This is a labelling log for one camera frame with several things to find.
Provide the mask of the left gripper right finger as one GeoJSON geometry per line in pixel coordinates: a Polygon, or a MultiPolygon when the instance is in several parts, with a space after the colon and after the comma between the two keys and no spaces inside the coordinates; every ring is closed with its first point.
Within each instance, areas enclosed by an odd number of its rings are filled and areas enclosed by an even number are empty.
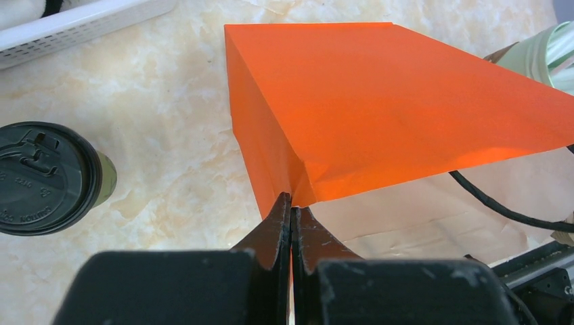
{"type": "Polygon", "coordinates": [[[363,259],[292,210],[297,324],[516,324],[495,274],[470,259],[363,259]]]}

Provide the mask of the orange paper bag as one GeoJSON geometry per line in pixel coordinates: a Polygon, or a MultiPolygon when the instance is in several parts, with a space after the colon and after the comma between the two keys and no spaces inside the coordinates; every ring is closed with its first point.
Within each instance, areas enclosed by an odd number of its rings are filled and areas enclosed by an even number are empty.
{"type": "Polygon", "coordinates": [[[573,243],[573,97],[388,23],[228,24],[255,199],[366,258],[495,263],[573,243]]]}

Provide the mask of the green paper coffee cup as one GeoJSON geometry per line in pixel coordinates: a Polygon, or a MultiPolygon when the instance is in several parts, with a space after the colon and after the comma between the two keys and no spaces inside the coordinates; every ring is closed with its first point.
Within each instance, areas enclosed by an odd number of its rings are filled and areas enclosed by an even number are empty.
{"type": "Polygon", "coordinates": [[[116,167],[109,157],[100,151],[97,151],[97,156],[102,168],[102,184],[97,200],[94,203],[94,207],[101,205],[111,197],[116,189],[118,180],[116,167]]]}

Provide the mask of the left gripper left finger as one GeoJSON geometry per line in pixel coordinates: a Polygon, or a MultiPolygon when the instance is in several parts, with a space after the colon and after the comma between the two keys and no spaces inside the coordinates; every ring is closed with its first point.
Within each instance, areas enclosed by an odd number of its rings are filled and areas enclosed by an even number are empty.
{"type": "Polygon", "coordinates": [[[289,194],[228,250],[104,251],[80,268],[55,324],[287,324],[289,194]]]}

